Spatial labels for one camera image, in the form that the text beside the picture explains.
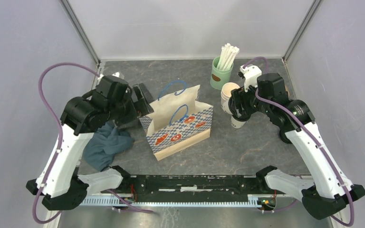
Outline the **white paper coffee cup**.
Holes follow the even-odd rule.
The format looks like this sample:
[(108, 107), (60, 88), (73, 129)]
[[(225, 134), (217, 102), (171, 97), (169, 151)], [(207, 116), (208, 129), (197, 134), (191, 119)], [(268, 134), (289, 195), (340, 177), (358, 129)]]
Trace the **white paper coffee cup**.
[(232, 127), (236, 128), (236, 129), (241, 128), (245, 123), (246, 123), (246, 121), (237, 120), (233, 116), (231, 117), (231, 125), (232, 125)]

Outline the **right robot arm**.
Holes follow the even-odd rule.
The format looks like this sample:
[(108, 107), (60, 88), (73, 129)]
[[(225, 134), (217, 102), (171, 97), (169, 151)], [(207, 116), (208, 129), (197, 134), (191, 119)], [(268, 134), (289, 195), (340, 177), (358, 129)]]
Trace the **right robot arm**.
[(279, 128), (280, 139), (295, 146), (312, 176), (312, 180), (303, 180), (268, 166), (256, 173), (258, 192), (283, 192), (299, 200), (318, 220), (345, 208), (354, 210), (353, 203), (365, 196), (364, 187), (352, 183), (333, 159), (308, 105), (290, 99), (279, 74), (263, 74), (255, 85), (233, 89), (222, 107), (236, 128), (257, 112), (265, 114)]

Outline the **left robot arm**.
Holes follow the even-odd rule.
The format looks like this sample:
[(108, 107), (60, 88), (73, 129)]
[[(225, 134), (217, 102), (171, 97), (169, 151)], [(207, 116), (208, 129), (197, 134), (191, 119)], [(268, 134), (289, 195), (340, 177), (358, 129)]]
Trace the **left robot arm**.
[(92, 194), (105, 190), (126, 193), (130, 175), (118, 166), (104, 167), (89, 175), (77, 174), (87, 143), (107, 122), (116, 126), (151, 114), (143, 83), (129, 85), (116, 76), (104, 76), (95, 89), (70, 99), (60, 117), (57, 143), (41, 175), (26, 184), (27, 190), (42, 197), (50, 211), (72, 210)]

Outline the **stack of paper cups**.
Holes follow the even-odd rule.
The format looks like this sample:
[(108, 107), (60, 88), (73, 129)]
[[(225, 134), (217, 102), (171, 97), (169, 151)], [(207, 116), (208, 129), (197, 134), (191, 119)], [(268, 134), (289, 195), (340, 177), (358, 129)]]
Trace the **stack of paper cups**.
[(232, 114), (229, 109), (229, 99), (231, 98), (231, 91), (239, 89), (240, 86), (233, 82), (225, 83), (221, 89), (221, 108), (224, 112)]

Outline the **brown paper bag blue handles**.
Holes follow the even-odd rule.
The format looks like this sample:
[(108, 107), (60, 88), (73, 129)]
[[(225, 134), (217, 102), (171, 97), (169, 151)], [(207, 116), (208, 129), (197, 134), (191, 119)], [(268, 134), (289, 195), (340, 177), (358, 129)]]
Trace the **brown paper bag blue handles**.
[(199, 89), (172, 81), (151, 102), (154, 112), (139, 119), (158, 161), (210, 137), (213, 105), (197, 100)]

